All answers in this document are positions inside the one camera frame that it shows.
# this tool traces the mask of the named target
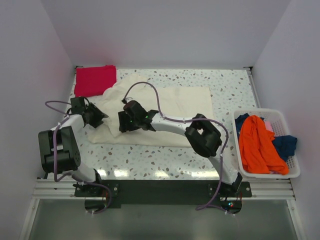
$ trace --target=beige cloth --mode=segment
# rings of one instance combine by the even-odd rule
[[[118,112],[123,111],[124,107],[121,100],[131,85],[141,81],[146,81],[146,78],[132,74],[103,93],[97,107],[109,117],[104,119],[104,124],[88,135],[88,140],[92,143],[190,147],[185,136],[171,132],[142,129],[125,133],[119,131]],[[214,118],[209,87],[157,87],[156,89],[161,110],[165,115],[194,117],[200,113],[207,118]],[[146,111],[158,110],[156,94],[148,85],[136,85],[127,97],[138,101]]]

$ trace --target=blue cloth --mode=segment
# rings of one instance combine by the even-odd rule
[[[250,117],[250,115],[248,113],[245,113],[243,115],[240,115],[237,119],[235,119],[235,129],[238,138],[240,136],[240,130],[242,128],[242,125],[248,117]],[[298,139],[296,137],[287,135],[276,136],[272,143],[277,153],[279,154],[279,157],[286,162],[288,160],[288,157],[295,155],[297,141]]]
[[[296,137],[287,135],[276,136],[272,143],[279,157],[286,162],[288,157],[295,155],[297,141],[298,139]]]

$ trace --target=speckled table surface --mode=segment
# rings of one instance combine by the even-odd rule
[[[210,69],[118,69],[117,80],[136,73],[148,78],[155,87],[210,87],[215,119],[229,130],[230,138],[224,151],[238,168],[231,113],[239,108],[256,106],[246,70]],[[70,93],[73,98],[74,87]],[[97,103],[100,96],[90,97]],[[197,155],[192,148],[159,147],[121,144],[93,144],[87,139],[90,126],[77,135],[81,161],[95,168],[102,179],[130,180],[216,180],[217,171],[209,160]]]

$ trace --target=gray floor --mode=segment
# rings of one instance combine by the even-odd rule
[[[295,240],[287,202],[244,201],[232,217],[195,206],[124,205],[86,214],[82,200],[41,200],[31,240]]]

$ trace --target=red cloth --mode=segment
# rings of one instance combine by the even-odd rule
[[[74,94],[76,97],[102,95],[117,81],[117,70],[113,65],[76,69]]]

